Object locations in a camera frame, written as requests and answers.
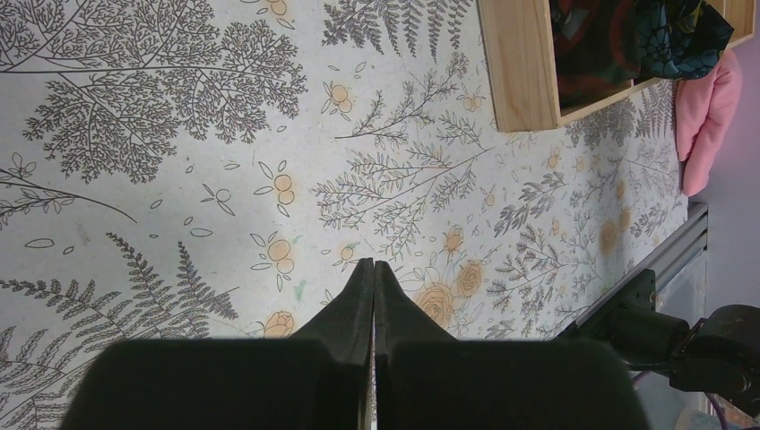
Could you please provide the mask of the dark rolled necktie in tray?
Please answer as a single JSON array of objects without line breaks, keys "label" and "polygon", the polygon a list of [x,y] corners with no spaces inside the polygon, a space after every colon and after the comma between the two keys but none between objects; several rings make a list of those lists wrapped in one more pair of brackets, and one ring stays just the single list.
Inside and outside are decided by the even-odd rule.
[{"label": "dark rolled necktie in tray", "polygon": [[560,106],[565,108],[638,78],[634,1],[550,1]]}]

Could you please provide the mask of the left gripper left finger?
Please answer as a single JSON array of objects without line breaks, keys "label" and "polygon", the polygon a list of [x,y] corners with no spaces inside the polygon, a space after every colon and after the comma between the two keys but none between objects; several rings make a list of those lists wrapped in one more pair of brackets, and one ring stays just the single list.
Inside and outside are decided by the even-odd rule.
[{"label": "left gripper left finger", "polygon": [[284,339],[130,340],[93,361],[64,429],[367,429],[375,265]]}]

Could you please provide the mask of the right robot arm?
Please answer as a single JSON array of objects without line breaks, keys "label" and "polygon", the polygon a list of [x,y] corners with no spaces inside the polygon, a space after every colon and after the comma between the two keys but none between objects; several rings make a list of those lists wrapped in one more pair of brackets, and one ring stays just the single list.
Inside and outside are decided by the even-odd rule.
[{"label": "right robot arm", "polygon": [[716,394],[758,417],[758,308],[726,305],[689,323],[658,312],[655,298],[654,271],[639,271],[558,336],[606,343],[632,371],[664,376],[679,391]]}]

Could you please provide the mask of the blue floral necktie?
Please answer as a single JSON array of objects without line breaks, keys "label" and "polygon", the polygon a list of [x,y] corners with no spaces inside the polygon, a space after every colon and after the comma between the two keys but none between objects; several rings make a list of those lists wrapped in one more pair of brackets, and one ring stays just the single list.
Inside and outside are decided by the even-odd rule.
[{"label": "blue floral necktie", "polygon": [[701,0],[635,3],[642,78],[696,80],[719,63],[734,28]]}]

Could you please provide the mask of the pink folded cloth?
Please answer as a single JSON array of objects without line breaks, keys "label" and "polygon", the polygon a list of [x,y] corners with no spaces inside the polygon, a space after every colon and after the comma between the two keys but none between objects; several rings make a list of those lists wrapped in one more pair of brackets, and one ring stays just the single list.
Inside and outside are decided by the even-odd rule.
[{"label": "pink folded cloth", "polygon": [[678,84],[676,147],[684,164],[684,195],[692,197],[707,186],[716,154],[736,113],[742,84],[741,67],[730,49],[705,77]]}]

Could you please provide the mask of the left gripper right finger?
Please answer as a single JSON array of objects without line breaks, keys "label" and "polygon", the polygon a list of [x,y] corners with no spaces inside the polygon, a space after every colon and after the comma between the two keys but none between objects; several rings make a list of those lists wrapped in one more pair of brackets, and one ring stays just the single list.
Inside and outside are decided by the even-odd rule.
[{"label": "left gripper right finger", "polygon": [[628,371],[588,340],[458,340],[374,275],[381,429],[645,429]]}]

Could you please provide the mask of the wooden compartment tray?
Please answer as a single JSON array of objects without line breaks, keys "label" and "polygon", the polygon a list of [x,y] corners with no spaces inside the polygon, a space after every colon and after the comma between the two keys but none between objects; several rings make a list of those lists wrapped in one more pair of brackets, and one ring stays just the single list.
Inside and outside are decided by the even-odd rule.
[{"label": "wooden compartment tray", "polygon": [[[481,1],[478,4],[499,132],[555,129],[609,107],[653,84],[686,81],[642,78],[639,75],[614,90],[569,107],[561,107],[549,2]],[[734,28],[725,51],[755,35],[756,2],[706,2]]]}]

